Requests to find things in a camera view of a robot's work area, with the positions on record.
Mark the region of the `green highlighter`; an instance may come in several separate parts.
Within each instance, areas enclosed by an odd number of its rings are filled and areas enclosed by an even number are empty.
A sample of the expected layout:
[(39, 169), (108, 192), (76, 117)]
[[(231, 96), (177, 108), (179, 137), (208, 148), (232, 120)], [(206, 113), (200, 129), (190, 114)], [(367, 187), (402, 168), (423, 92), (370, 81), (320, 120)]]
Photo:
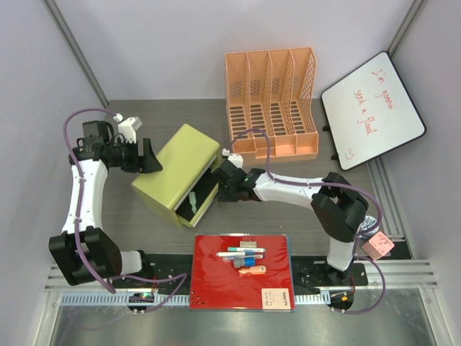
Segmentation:
[(191, 211), (192, 211), (193, 214), (196, 214), (197, 213), (197, 196), (196, 196), (196, 193), (194, 191), (191, 191), (188, 194), (188, 198), (189, 198), (189, 204), (191, 206)]

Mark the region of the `green metal drawer cabinet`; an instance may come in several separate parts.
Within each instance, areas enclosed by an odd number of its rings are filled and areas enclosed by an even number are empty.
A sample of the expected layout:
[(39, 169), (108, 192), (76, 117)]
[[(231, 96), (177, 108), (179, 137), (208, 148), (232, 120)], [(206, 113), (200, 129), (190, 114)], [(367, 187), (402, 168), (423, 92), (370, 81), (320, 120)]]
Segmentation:
[[(140, 174), (131, 186), (151, 209), (175, 226), (194, 228), (204, 216), (218, 191), (211, 171), (220, 162), (220, 144), (184, 124), (159, 151), (160, 172)], [(193, 214), (188, 194), (197, 196)]]

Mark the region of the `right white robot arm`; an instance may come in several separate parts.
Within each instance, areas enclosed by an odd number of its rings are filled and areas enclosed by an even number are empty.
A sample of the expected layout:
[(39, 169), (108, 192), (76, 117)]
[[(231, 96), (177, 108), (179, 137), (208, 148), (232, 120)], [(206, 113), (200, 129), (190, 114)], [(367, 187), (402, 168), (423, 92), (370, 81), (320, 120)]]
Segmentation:
[(220, 201), (281, 202), (313, 211), (330, 238), (326, 278), (335, 285), (350, 278), (356, 235), (369, 205), (344, 177), (335, 172), (315, 179), (270, 174), (265, 169), (245, 172), (228, 159), (212, 174)]

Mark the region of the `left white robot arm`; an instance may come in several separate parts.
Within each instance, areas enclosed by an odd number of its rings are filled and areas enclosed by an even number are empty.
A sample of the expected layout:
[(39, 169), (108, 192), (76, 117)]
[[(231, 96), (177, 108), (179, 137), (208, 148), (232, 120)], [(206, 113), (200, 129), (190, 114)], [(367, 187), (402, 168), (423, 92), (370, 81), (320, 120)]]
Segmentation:
[(89, 283), (128, 274), (139, 288), (148, 286), (153, 269), (142, 250), (120, 251), (105, 234), (102, 225), (102, 197), (108, 171), (119, 168), (127, 173), (152, 173), (163, 169), (151, 141), (138, 143), (138, 117), (116, 117), (116, 128), (95, 120), (82, 125), (83, 135), (69, 156), (73, 189), (68, 217), (61, 235), (50, 238), (48, 248), (69, 285)]

